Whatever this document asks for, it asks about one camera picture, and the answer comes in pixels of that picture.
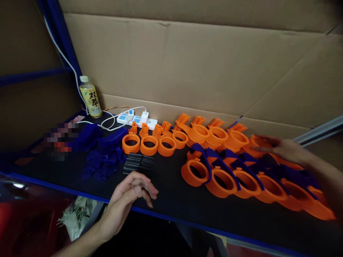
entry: white cable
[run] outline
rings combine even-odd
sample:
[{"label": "white cable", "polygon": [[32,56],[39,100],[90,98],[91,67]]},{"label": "white cable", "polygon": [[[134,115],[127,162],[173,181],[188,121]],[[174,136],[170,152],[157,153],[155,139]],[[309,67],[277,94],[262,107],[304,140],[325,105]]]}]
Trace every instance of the white cable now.
[{"label": "white cable", "polygon": [[[68,63],[68,65],[70,66],[70,68],[71,68],[71,69],[73,70],[73,72],[74,72],[75,80],[76,80],[76,85],[77,85],[77,87],[78,87],[79,95],[80,95],[82,101],[83,101],[84,104],[85,104],[85,107],[86,107],[86,114],[89,115],[89,112],[88,112],[88,108],[87,108],[86,102],[85,102],[85,100],[83,99],[83,96],[82,96],[81,91],[80,91],[80,88],[79,88],[78,75],[76,74],[76,71],[75,71],[74,67],[70,64],[70,62],[68,61],[68,59],[64,56],[63,52],[61,51],[61,49],[58,47],[58,45],[57,45],[57,43],[56,43],[56,41],[55,41],[53,35],[51,34],[51,31],[50,31],[50,28],[49,28],[48,22],[46,21],[45,16],[43,16],[43,18],[44,18],[45,25],[46,25],[46,28],[47,28],[47,30],[48,30],[48,33],[49,33],[49,35],[50,35],[50,37],[51,37],[51,39],[52,39],[54,45],[56,46],[57,50],[60,52],[60,54],[62,55],[62,57],[64,58],[64,60]],[[124,112],[122,112],[121,114],[126,113],[126,112],[128,112],[128,111],[130,111],[130,110],[133,110],[133,109],[138,109],[138,108],[144,108],[144,110],[145,110],[145,112],[146,112],[146,108],[145,108],[144,106],[139,106],[139,107],[134,107],[134,108],[132,108],[132,109],[129,109],[129,110],[127,110],[127,111],[124,111]],[[113,130],[116,130],[116,129],[120,128],[120,127],[125,126],[125,125],[129,122],[129,121],[127,121],[125,124],[123,124],[123,125],[121,125],[121,126],[119,126],[119,127],[110,129],[110,128],[113,127],[114,124],[115,124],[115,117],[117,117],[117,116],[119,116],[119,115],[121,115],[121,114],[118,114],[118,115],[115,115],[115,116],[114,116],[112,113],[110,113],[110,112],[108,112],[108,111],[104,111],[104,112],[109,113],[110,115],[112,115],[112,117],[109,117],[108,119],[104,120],[100,125],[97,124],[97,125],[98,125],[99,127],[101,127],[102,129],[105,129],[105,130],[107,130],[107,131],[113,131]],[[104,126],[103,126],[103,123],[104,123],[105,121],[109,120],[109,119],[112,119],[112,118],[113,118],[113,124],[112,124],[110,127],[108,127],[108,128],[104,127]],[[89,123],[89,124],[94,124],[94,123],[89,122],[89,121],[79,121],[79,122],[77,122],[77,123],[82,123],[82,122]]]},{"label": "white cable", "polygon": [[67,58],[66,58],[66,57],[64,56],[64,54],[62,53],[61,49],[58,47],[58,45],[57,45],[57,43],[56,43],[56,41],[55,41],[53,35],[51,34],[51,31],[50,31],[50,28],[49,28],[48,22],[46,21],[45,16],[43,16],[43,18],[44,18],[44,21],[45,21],[46,28],[48,29],[48,33],[49,33],[49,35],[50,35],[50,37],[51,37],[51,39],[52,39],[54,45],[56,46],[57,50],[60,52],[60,54],[62,55],[62,57],[64,58],[64,60],[68,63],[68,65],[70,66],[70,68],[71,68],[71,69],[73,70],[73,72],[74,72],[75,80],[76,80],[76,85],[77,85],[77,87],[78,87],[78,92],[79,92],[79,95],[80,95],[82,101],[83,101],[84,104],[85,104],[85,107],[86,107],[86,114],[88,115],[88,114],[89,114],[88,108],[87,108],[86,102],[85,102],[85,100],[83,99],[83,96],[82,96],[81,91],[80,91],[80,88],[79,88],[78,75],[76,74],[76,71],[75,71],[74,67],[70,64],[70,62],[67,60]]},{"label": "white cable", "polygon": [[[107,130],[107,131],[113,131],[113,130],[116,130],[116,129],[118,129],[118,128],[121,128],[121,127],[125,126],[129,121],[127,121],[126,123],[124,123],[123,125],[121,125],[121,126],[119,126],[119,127],[115,127],[115,128],[110,129],[110,128],[115,124],[115,117],[117,117],[117,116],[119,116],[119,115],[121,115],[121,114],[123,114],[123,113],[126,113],[126,112],[128,112],[128,111],[131,111],[131,110],[133,110],[133,109],[138,109],[138,108],[144,108],[144,111],[146,112],[146,108],[145,108],[144,106],[134,107],[134,108],[128,109],[127,111],[124,111],[124,112],[122,112],[122,113],[120,113],[120,114],[117,114],[117,115],[113,115],[112,113],[110,113],[110,112],[108,112],[108,111],[103,111],[103,112],[107,112],[108,114],[112,115],[112,117],[107,118],[107,119],[104,120],[100,125],[99,125],[99,124],[97,124],[97,125],[98,125],[100,128],[105,129],[105,130]],[[113,119],[112,125],[109,126],[109,127],[107,127],[107,128],[104,127],[104,126],[103,126],[103,123],[104,123],[105,121],[110,120],[110,119]],[[90,122],[90,121],[79,121],[79,122],[76,122],[76,123],[83,123],[83,122],[89,123],[89,124],[94,124],[94,123],[92,123],[92,122]]]}]

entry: hand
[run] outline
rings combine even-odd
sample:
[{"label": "hand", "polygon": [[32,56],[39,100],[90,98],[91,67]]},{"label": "hand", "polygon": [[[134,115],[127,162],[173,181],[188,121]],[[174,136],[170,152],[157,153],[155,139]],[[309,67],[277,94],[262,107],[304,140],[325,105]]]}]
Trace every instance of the hand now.
[{"label": "hand", "polygon": [[276,147],[254,147],[256,151],[268,152],[277,155],[278,157],[305,167],[306,164],[313,159],[314,155],[304,149],[298,143],[295,143],[291,139],[279,139],[273,136],[256,135],[262,139],[265,139],[271,145],[277,145]]},{"label": "hand", "polygon": [[157,198],[158,190],[153,186],[150,179],[136,171],[132,171],[117,185],[105,213],[96,224],[102,243],[118,234],[129,214],[132,203],[137,198],[143,197],[148,206],[153,207],[150,196],[142,188],[149,192],[152,199]]}]

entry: bottle label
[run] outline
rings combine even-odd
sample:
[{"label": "bottle label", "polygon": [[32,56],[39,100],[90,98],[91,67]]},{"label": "bottle label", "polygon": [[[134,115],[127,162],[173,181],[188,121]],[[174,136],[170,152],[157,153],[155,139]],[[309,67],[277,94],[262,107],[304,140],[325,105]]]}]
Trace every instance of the bottle label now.
[{"label": "bottle label", "polygon": [[86,102],[89,113],[93,117],[98,117],[101,115],[101,107],[99,104],[98,96],[96,95],[95,89],[81,89],[81,94]]}]

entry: white power strip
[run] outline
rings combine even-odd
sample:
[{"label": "white power strip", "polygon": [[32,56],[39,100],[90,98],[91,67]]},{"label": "white power strip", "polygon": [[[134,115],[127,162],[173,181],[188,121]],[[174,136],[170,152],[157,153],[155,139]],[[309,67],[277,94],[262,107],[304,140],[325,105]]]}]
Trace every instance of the white power strip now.
[{"label": "white power strip", "polygon": [[117,117],[117,122],[121,123],[121,124],[125,124],[127,121],[127,117],[128,116],[133,116],[133,119],[131,121],[129,121],[127,123],[127,125],[132,126],[132,122],[135,121],[137,124],[137,127],[142,127],[143,123],[146,123],[149,127],[150,130],[154,130],[156,124],[157,124],[157,120],[154,119],[148,119],[149,113],[148,112],[143,112],[142,116],[137,116],[134,115],[134,110],[130,110],[129,113],[121,113],[118,117]]}]

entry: bottle cap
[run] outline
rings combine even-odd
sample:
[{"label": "bottle cap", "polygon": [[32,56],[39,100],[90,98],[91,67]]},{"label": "bottle cap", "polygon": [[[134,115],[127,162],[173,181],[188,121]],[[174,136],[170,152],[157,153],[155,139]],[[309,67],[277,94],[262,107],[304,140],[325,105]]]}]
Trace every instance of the bottle cap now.
[{"label": "bottle cap", "polygon": [[81,82],[88,82],[88,77],[87,76],[80,76]]}]

